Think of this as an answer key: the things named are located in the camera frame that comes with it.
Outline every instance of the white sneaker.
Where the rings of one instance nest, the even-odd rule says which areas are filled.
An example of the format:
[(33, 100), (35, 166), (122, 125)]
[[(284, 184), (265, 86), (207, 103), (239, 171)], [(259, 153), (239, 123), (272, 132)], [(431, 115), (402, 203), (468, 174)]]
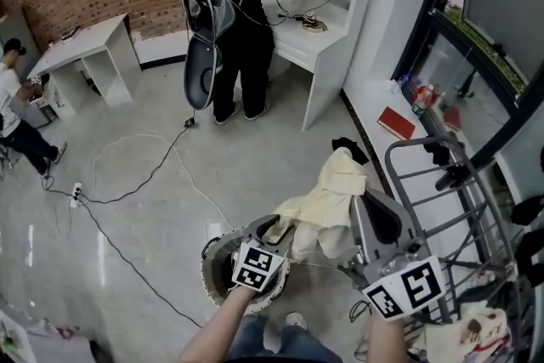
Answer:
[(59, 147), (59, 154), (57, 155), (57, 158), (53, 161), (55, 165), (60, 162), (60, 159), (62, 159), (62, 156), (65, 154), (67, 146), (68, 144), (64, 143)]
[(235, 102), (235, 109), (232, 111), (232, 114), (229, 115), (229, 118), (227, 118), (226, 120), (224, 121), (221, 121), (219, 122), (217, 120), (217, 118), (214, 118), (213, 120), (215, 121), (215, 123), (218, 125), (218, 126), (224, 126), (227, 122), (229, 122), (230, 118), (232, 118), (233, 116), (235, 116), (238, 112), (241, 111), (241, 102), (240, 101), (236, 101)]
[(270, 102), (268, 100), (266, 100), (264, 102), (264, 109), (263, 111), (260, 113), (260, 114), (257, 114), (256, 116), (244, 116), (246, 118), (246, 120), (248, 120), (249, 122), (254, 122), (255, 120), (257, 120), (259, 117), (263, 116), (264, 114), (266, 114), (268, 111), (269, 111), (269, 108), (270, 108)]
[(286, 326), (300, 326), (303, 330), (308, 330), (308, 322), (298, 312), (291, 312), (286, 315)]

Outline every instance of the polished concrete floor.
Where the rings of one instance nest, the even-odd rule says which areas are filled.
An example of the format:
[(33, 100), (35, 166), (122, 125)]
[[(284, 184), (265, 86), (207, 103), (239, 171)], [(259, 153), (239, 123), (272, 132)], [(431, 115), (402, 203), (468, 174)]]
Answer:
[[(43, 135), (50, 142), (69, 143), (52, 172), (54, 189), (71, 192), (87, 174), (83, 192), (89, 194), (94, 159), (121, 137), (152, 133), (173, 140), (191, 115), (182, 71), (182, 64), (145, 71), (134, 102), (114, 109), (90, 94), (81, 114), (46, 128)], [(179, 154), (196, 186), (234, 227), (307, 193), (332, 152), (332, 139), (347, 136), (360, 143), (339, 98), (310, 130), (300, 131), (310, 83), (309, 73), (288, 71), (270, 84), (274, 106), (258, 121), (247, 122), (240, 114), (220, 128), (207, 110), (179, 139)], [(166, 149), (151, 137), (108, 149), (96, 166), (93, 198), (106, 201), (136, 188)], [(379, 189), (371, 163), (366, 166), (370, 183)], [(212, 316), (216, 307), (201, 284), (200, 254), (208, 238), (228, 227), (193, 190), (175, 153), (137, 194), (90, 208), (125, 256), (178, 310), (200, 323)], [(118, 363), (175, 361), (196, 333), (122, 261), (84, 208), (69, 218), (66, 197), (44, 192), (24, 158), (0, 184), (0, 210), (0, 290), (20, 311), (57, 326), (81, 327)], [(293, 266), (286, 293), (266, 314), (274, 328), (288, 311), (302, 312), (310, 330), (351, 361), (366, 332), (365, 316), (354, 324), (348, 318), (358, 299), (350, 280), (334, 269), (299, 265)]]

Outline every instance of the white shirt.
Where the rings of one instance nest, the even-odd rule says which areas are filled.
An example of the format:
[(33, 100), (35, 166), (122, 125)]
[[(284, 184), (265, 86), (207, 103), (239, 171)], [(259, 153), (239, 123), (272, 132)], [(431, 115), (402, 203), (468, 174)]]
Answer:
[(0, 137), (6, 138), (20, 124), (20, 117), (11, 109), (11, 100), (19, 91), (19, 76), (0, 62), (0, 114), (3, 117), (3, 130)]

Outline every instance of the power strip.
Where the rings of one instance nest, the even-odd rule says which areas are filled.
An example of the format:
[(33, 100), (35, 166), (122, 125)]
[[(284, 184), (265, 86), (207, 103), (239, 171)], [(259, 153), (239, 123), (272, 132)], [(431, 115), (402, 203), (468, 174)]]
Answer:
[(70, 207), (72, 209), (77, 209), (82, 205), (82, 203), (79, 201), (79, 195), (82, 193), (82, 184), (76, 183), (74, 184), (74, 190), (71, 192), (71, 199), (70, 199)]

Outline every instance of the person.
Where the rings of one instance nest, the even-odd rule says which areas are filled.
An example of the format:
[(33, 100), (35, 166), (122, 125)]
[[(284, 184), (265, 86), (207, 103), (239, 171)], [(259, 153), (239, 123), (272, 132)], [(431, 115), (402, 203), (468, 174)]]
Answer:
[(10, 107), (13, 97), (27, 102), (42, 93), (40, 85), (33, 85), (28, 81), (21, 83), (14, 71), (17, 59), (24, 54), (26, 49), (17, 38), (9, 39), (3, 46), (0, 62), (0, 141), (2, 145), (25, 155), (40, 175), (47, 179), (50, 162), (59, 163), (65, 153), (66, 143), (60, 148), (50, 145)]
[(267, 24), (261, 0), (232, 0), (239, 5), (234, 25), (218, 40), (223, 69), (215, 77), (213, 115), (219, 126), (226, 124), (242, 108), (234, 102), (238, 71), (241, 73), (245, 117), (255, 121), (269, 108), (266, 102), (268, 69), (274, 51), (274, 37)]
[[(341, 363), (342, 360), (308, 331), (299, 313), (286, 316), (280, 332), (277, 354), (264, 348), (264, 322), (257, 315), (244, 316), (255, 296), (248, 287), (239, 286), (225, 299), (213, 318), (182, 351), (178, 363), (230, 363), (243, 361), (280, 363)], [(371, 318), (369, 363), (406, 363), (404, 324), (386, 322), (380, 315)]]

